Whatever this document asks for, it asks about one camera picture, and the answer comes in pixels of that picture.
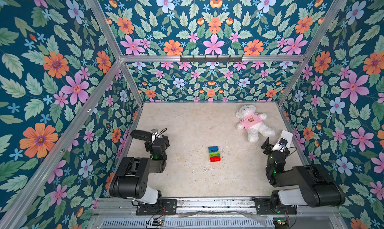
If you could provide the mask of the blue lego brick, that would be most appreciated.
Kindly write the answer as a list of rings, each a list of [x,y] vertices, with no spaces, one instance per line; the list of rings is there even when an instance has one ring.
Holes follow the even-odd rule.
[[[218,146],[210,146],[209,147],[209,153],[216,153],[219,151],[219,147]]]

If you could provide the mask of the black hook rail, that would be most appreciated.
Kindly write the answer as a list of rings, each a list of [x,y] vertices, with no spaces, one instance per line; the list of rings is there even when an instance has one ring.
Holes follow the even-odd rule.
[[[223,55],[204,55],[204,56],[181,56],[180,62],[192,62],[192,63],[207,63],[207,62],[218,62],[218,63],[230,63],[230,62],[242,62],[243,56],[223,56]]]

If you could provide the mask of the white teddy bear pink shirt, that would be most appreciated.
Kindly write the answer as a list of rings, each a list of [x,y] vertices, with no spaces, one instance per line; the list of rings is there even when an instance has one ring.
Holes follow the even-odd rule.
[[[253,105],[242,106],[235,113],[235,116],[240,120],[236,128],[238,130],[246,130],[248,142],[255,143],[259,141],[259,134],[265,138],[276,135],[276,132],[265,124],[267,115],[265,113],[257,113],[256,107]]]

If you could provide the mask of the red lego brick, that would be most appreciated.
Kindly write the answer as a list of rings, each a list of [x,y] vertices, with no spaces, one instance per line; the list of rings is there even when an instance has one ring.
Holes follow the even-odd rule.
[[[221,157],[220,156],[212,156],[212,157],[210,157],[210,162],[218,162],[218,161],[221,161]]]

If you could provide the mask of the lime green lego brick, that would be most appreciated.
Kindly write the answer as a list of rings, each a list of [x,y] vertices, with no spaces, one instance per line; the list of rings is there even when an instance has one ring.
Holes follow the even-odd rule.
[[[219,152],[211,152],[209,154],[210,157],[220,157],[220,153]]]

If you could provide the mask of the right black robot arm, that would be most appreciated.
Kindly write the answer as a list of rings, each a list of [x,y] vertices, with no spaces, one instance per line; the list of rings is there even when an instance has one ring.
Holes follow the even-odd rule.
[[[293,187],[295,189],[275,190],[270,204],[280,206],[309,206],[311,208],[340,206],[346,201],[346,195],[331,179],[322,165],[294,166],[285,170],[286,159],[291,155],[288,141],[282,138],[272,145],[269,139],[262,144],[263,153],[268,156],[266,177],[274,188]]]

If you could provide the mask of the white rectangular box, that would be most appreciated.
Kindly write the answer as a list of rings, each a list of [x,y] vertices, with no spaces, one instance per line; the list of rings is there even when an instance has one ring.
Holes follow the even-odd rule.
[[[277,143],[279,142],[280,138],[285,138],[288,141],[287,148],[289,148],[291,146],[292,139],[293,139],[293,134],[292,133],[290,133],[290,132],[288,132],[286,130],[283,130],[281,132],[281,135],[280,135]],[[273,146],[272,151],[277,151],[277,143]]]

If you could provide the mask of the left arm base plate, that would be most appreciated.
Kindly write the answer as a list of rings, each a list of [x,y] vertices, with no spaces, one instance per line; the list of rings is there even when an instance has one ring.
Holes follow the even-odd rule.
[[[137,216],[153,216],[157,215],[175,215],[177,210],[176,199],[162,199],[160,204],[144,204],[139,203],[136,210]]]

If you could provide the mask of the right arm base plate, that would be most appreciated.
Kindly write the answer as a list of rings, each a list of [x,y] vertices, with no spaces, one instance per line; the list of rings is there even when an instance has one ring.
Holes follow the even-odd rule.
[[[258,215],[296,215],[297,207],[295,205],[283,205],[276,196],[271,198],[252,197],[255,203]]]

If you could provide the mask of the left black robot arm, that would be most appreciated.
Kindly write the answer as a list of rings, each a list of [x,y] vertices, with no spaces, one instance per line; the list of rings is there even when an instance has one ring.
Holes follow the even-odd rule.
[[[150,132],[134,130],[133,139],[144,141],[149,157],[124,157],[109,187],[111,197],[133,199],[141,204],[156,205],[162,201],[162,193],[149,186],[150,174],[161,174],[167,165],[166,150],[170,146],[169,138],[163,133],[166,129]]]

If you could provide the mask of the black oval case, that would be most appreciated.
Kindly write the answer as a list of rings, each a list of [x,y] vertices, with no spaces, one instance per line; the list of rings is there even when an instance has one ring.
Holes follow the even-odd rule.
[[[133,130],[130,133],[133,139],[138,139],[142,141],[152,141],[152,133],[143,130]]]

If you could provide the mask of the aluminium front rail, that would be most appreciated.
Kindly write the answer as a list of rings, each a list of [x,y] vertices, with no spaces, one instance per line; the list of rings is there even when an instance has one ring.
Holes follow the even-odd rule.
[[[137,215],[129,200],[99,201],[89,229],[346,229],[336,207],[270,208],[266,197],[169,198],[165,212]]]

